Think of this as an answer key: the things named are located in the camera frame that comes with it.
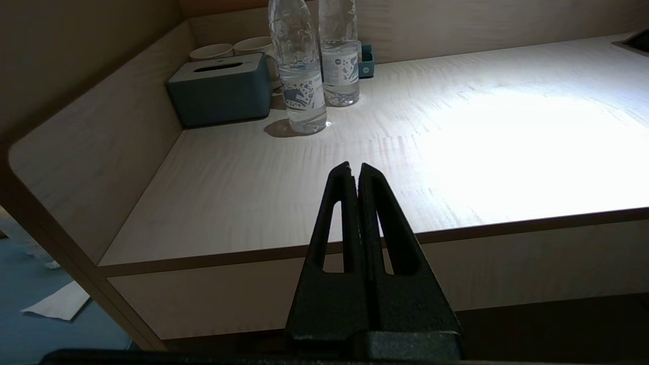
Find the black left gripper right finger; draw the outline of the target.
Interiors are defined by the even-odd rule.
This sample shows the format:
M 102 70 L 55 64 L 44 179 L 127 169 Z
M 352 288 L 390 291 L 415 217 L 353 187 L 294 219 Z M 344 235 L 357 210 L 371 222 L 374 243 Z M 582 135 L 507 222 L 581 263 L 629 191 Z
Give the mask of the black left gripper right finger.
M 369 331 L 366 355 L 463 355 L 463 331 L 387 178 L 362 164 L 358 187 Z

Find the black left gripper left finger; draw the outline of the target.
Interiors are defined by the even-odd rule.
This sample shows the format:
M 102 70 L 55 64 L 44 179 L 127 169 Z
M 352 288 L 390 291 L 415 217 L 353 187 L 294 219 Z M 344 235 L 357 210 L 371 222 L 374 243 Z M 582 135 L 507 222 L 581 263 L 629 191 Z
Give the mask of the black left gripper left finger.
M 341 204 L 343 272 L 325 272 L 334 206 Z M 366 259 L 360 240 L 357 193 L 350 164 L 327 178 L 310 245 L 285 326 L 297 355 L 347 355 L 349 339 L 367 328 Z

